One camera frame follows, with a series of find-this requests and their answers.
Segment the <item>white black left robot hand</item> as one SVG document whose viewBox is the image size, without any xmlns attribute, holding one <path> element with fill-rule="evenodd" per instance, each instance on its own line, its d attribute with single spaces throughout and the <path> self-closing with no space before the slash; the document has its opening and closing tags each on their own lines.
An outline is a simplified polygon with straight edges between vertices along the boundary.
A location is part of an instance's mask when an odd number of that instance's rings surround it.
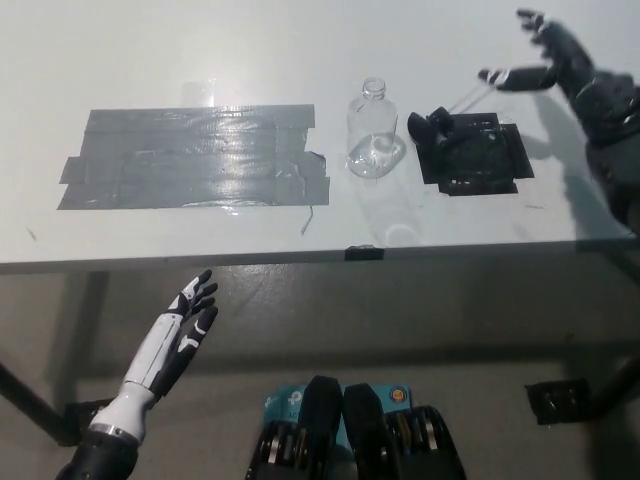
<svg viewBox="0 0 640 480">
<path fill-rule="evenodd" d="M 127 370 L 117 396 L 91 420 L 88 430 L 139 446 L 149 410 L 185 372 L 211 329 L 218 285 L 206 270 L 192 279 L 155 320 Z"/>
</svg>

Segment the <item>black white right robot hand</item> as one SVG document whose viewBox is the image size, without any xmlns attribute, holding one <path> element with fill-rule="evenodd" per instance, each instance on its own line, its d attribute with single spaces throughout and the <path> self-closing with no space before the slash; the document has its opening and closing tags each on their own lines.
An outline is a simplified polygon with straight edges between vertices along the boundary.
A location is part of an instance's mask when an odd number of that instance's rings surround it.
<svg viewBox="0 0 640 480">
<path fill-rule="evenodd" d="M 639 85 L 629 73 L 596 66 L 580 41 L 562 23 L 539 11 L 519 8 L 516 17 L 541 48 L 544 64 L 482 69 L 478 78 L 502 92 L 538 92 L 557 86 L 587 140 L 599 147 L 639 133 Z"/>
</svg>

